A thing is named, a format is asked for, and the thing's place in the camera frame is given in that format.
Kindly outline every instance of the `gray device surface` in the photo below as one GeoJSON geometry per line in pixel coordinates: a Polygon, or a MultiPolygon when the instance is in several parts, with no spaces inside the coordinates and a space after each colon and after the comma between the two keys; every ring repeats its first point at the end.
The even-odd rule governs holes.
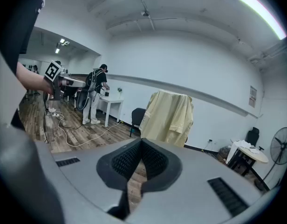
{"type": "MultiPolygon", "coordinates": [[[[96,165],[103,155],[125,147],[132,141],[130,139],[95,149],[53,155],[47,144],[36,143],[44,173],[59,195],[66,223],[90,223],[93,218],[99,218],[99,223],[123,222],[106,213],[119,205],[122,191],[107,187],[98,175],[96,165]],[[56,161],[75,157],[80,161],[63,167],[56,164],[56,161]]],[[[216,224],[229,221],[231,214],[207,182],[217,177],[221,177],[248,206],[261,197],[259,191],[246,179],[212,157],[160,141],[151,141],[177,155],[183,170],[167,190],[144,193],[141,202],[125,222],[169,224],[192,223],[194,220],[194,223],[216,224]]]]}

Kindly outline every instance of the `chair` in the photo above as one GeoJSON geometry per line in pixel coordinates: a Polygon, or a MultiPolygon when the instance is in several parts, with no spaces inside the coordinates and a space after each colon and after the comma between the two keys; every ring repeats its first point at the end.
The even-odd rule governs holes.
{"type": "Polygon", "coordinates": [[[130,130],[130,137],[131,137],[134,125],[140,125],[140,123],[142,122],[144,118],[144,113],[145,113],[145,109],[142,109],[142,108],[136,108],[134,111],[132,111],[132,115],[131,115],[132,116],[132,127],[130,130]]]}

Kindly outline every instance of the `fluorescent light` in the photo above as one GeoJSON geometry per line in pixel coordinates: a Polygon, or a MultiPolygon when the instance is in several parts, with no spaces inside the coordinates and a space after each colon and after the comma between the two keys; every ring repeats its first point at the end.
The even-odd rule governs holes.
{"type": "Polygon", "coordinates": [[[281,25],[276,21],[272,14],[257,0],[241,0],[256,11],[269,24],[272,30],[276,33],[278,38],[282,40],[287,35],[282,29],[281,25]]]}

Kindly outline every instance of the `white sneakers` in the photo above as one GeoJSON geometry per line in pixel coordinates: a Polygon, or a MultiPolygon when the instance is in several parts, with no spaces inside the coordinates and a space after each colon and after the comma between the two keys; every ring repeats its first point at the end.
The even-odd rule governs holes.
{"type": "Polygon", "coordinates": [[[100,123],[101,123],[100,120],[97,120],[97,121],[92,121],[92,120],[91,120],[91,124],[93,124],[93,125],[100,124],[100,123]]]}
{"type": "Polygon", "coordinates": [[[56,112],[56,109],[55,108],[51,108],[51,109],[48,109],[48,111],[53,113],[53,112],[56,112]]]}
{"type": "Polygon", "coordinates": [[[85,124],[87,124],[87,123],[89,123],[89,119],[86,120],[86,121],[82,121],[82,124],[83,124],[83,125],[85,125],[85,124]]]}

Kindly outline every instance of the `electric fan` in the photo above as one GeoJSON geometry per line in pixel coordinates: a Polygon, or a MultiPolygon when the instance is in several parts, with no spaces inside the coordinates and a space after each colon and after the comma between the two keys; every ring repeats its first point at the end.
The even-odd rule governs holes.
{"type": "MultiPolygon", "coordinates": [[[[266,179],[266,177],[268,177],[276,164],[283,165],[287,163],[287,127],[278,130],[272,138],[270,154],[274,164],[264,177],[263,181],[266,179]]],[[[254,183],[260,190],[263,190],[263,185],[261,182],[256,180],[254,183]]]]}

